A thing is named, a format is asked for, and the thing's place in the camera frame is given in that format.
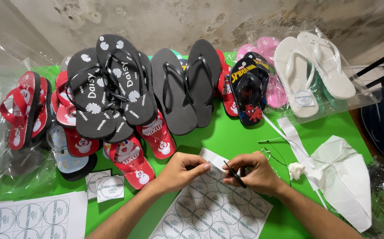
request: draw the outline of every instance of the zigzag print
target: zigzag print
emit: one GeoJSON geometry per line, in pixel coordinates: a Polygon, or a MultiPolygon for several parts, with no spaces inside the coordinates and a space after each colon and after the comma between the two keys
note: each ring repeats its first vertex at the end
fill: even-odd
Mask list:
{"type": "Polygon", "coordinates": [[[120,89],[121,89],[121,92],[123,92],[123,95],[126,95],[126,92],[124,91],[124,89],[123,89],[123,87],[121,86],[121,84],[120,84],[120,83],[118,83],[118,86],[120,87],[120,89]]]}
{"type": "Polygon", "coordinates": [[[124,122],[121,122],[120,126],[117,128],[117,133],[120,132],[121,127],[123,126],[124,122]]]}
{"type": "Polygon", "coordinates": [[[87,118],[84,116],[83,111],[79,111],[79,114],[80,114],[81,116],[83,116],[83,119],[84,119],[85,121],[87,121],[87,118]]]}
{"type": "Polygon", "coordinates": [[[25,159],[23,160],[23,162],[20,164],[20,166],[23,166],[24,163],[27,161],[27,159],[30,157],[31,154],[28,154],[25,159]]]}
{"type": "Polygon", "coordinates": [[[105,104],[105,95],[106,95],[107,93],[104,91],[104,96],[102,97],[102,104],[105,104]]]}
{"type": "Polygon", "coordinates": [[[98,126],[97,130],[101,130],[102,126],[104,125],[104,123],[106,122],[106,120],[104,119],[102,121],[102,123],[98,126]]]}
{"type": "Polygon", "coordinates": [[[139,116],[135,112],[133,112],[133,111],[129,111],[129,112],[130,112],[130,114],[134,115],[134,117],[139,119],[139,116]]]}

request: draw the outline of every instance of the pink flip-flop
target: pink flip-flop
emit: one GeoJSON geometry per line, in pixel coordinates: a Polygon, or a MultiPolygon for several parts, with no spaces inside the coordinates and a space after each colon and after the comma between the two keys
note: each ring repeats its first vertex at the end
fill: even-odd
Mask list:
{"type": "Polygon", "coordinates": [[[240,59],[242,59],[245,56],[245,54],[247,54],[248,52],[260,53],[260,51],[258,50],[257,47],[250,45],[250,44],[245,44],[245,45],[239,47],[238,53],[236,55],[236,61],[239,61],[240,59]]]}
{"type": "MultiPolygon", "coordinates": [[[[266,61],[274,66],[274,51],[280,41],[273,37],[261,37],[257,41],[257,49],[266,61]]],[[[266,93],[267,104],[272,108],[280,108],[288,102],[285,89],[278,81],[277,73],[269,77],[266,93]]]]}

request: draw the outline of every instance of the hand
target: hand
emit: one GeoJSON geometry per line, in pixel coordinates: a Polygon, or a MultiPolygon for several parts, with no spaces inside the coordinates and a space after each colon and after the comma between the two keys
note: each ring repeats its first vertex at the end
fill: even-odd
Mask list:
{"type": "Polygon", "coordinates": [[[208,170],[210,165],[203,157],[177,152],[153,182],[161,193],[175,192],[188,186],[192,180],[208,170]],[[186,166],[195,166],[195,168],[186,170],[186,166]]]}
{"type": "MultiPolygon", "coordinates": [[[[259,151],[252,154],[240,154],[227,162],[227,164],[236,173],[239,171],[245,185],[255,192],[275,194],[278,188],[285,185],[285,182],[274,173],[266,156],[259,151]],[[252,170],[248,175],[245,175],[245,169],[248,167],[252,168],[252,170]]],[[[240,187],[239,182],[233,176],[230,176],[226,165],[223,166],[223,169],[226,170],[228,175],[223,179],[223,183],[240,187]]]]}

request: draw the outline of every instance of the crumpled tissue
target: crumpled tissue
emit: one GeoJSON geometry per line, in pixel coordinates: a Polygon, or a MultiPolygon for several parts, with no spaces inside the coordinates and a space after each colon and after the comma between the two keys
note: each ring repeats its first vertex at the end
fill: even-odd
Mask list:
{"type": "Polygon", "coordinates": [[[299,162],[293,162],[288,165],[289,177],[292,179],[299,180],[301,174],[304,173],[305,166],[301,165],[299,162]]]}
{"type": "Polygon", "coordinates": [[[302,163],[330,203],[359,232],[372,225],[369,173],[363,156],[338,136],[331,136],[302,163]]]}

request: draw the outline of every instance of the spider-man print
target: spider-man print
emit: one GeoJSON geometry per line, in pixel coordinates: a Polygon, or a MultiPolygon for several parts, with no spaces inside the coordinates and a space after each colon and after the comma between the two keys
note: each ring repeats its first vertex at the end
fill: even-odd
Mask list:
{"type": "Polygon", "coordinates": [[[257,119],[261,120],[263,117],[261,109],[258,107],[254,108],[252,105],[245,106],[245,113],[250,117],[249,120],[254,120],[254,122],[257,122],[257,119]]]}
{"type": "Polygon", "coordinates": [[[252,96],[252,90],[242,90],[242,97],[246,99],[247,97],[251,99],[252,96]]]}

